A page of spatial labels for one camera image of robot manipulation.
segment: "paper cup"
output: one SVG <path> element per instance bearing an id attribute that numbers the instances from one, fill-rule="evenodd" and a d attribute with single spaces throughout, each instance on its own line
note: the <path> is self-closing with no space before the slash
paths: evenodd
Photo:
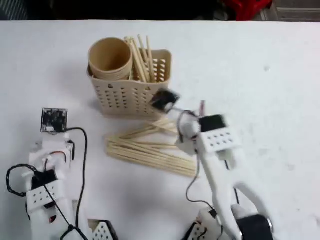
<path id="1" fill-rule="evenodd" d="M 97 41 L 89 50 L 88 61 L 94 76 L 101 80 L 128 78 L 133 66 L 132 52 L 128 44 L 115 37 Z"/>

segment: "red object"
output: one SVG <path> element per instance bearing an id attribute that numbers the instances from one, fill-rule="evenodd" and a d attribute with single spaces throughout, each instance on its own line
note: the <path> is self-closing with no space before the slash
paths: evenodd
<path id="1" fill-rule="evenodd" d="M 273 0 L 223 0 L 224 4 L 235 11 L 236 21 L 250 21 L 264 8 L 270 8 Z"/>

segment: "circuit board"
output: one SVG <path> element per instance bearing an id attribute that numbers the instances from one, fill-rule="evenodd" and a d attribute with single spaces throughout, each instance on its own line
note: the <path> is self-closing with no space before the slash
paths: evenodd
<path id="1" fill-rule="evenodd" d="M 67 129 L 67 117 L 67 109 L 42 108 L 41 132 L 65 132 Z"/>

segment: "utensil holder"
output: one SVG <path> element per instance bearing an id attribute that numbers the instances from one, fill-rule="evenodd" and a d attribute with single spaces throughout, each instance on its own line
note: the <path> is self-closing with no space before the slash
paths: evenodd
<path id="1" fill-rule="evenodd" d="M 162 116 L 161 113 L 151 108 L 149 101 L 159 89 L 168 87 L 172 56 L 167 50 L 152 50 L 151 53 L 154 77 L 157 81 L 155 83 L 139 81 L 135 67 L 132 68 L 130 80 L 112 81 L 95 78 L 88 66 L 87 74 L 105 117 L 155 120 Z"/>

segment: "small camera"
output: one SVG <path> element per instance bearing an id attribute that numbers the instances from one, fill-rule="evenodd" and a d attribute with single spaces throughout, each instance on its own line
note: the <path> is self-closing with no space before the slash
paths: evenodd
<path id="1" fill-rule="evenodd" d="M 161 88 L 153 96 L 149 104 L 159 112 L 167 114 L 179 99 L 180 96 L 177 93 Z"/>

